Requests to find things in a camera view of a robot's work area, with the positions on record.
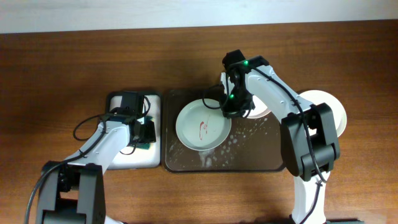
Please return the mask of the pink plate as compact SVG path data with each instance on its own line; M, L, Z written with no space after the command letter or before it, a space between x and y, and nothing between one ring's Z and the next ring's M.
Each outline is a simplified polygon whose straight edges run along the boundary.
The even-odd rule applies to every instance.
M268 115L271 111L268 109L268 107L263 103L262 100L260 100L256 95L252 96L252 101L254 103L254 109L251 111L246 111L245 115L247 115L248 119L257 119L261 118L263 116Z

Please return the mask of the pale green plate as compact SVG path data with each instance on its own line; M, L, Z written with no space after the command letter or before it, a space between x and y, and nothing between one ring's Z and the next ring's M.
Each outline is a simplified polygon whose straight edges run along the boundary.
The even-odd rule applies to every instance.
M194 151L207 151L221 145L229 136L232 122L209 98L187 104L178 114L175 130L180 142Z

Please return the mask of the cream white plate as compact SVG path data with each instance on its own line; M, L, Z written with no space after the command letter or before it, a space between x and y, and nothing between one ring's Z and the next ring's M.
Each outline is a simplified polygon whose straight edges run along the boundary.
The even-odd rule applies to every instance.
M321 90L308 90L299 94L315 105L326 103L333 112L337 136L340 137L347 125L347 114L341 102L330 93Z

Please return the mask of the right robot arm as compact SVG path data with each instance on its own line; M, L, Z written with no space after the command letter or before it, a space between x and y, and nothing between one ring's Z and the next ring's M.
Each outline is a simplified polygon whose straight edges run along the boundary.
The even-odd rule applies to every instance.
M228 52L220 108L226 118L245 118L259 98L277 118L280 153L294 177L294 223L326 223L325 189L340 145L332 109L302 98L284 83L262 56L246 59L240 50Z

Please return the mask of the green yellow sponge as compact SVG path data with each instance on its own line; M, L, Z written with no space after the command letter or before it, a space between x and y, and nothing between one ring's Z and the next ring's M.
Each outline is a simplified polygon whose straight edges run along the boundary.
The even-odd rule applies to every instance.
M151 116L145 116L143 121L134 125L134 145L141 149L149 149L156 142L155 123Z

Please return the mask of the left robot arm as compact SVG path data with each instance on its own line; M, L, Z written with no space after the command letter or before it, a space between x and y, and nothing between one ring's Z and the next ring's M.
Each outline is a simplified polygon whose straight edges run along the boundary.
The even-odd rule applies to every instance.
M38 198L36 223L115 223L106 214L104 173L159 164L161 102L154 91L110 93L84 145L43 166L30 196Z

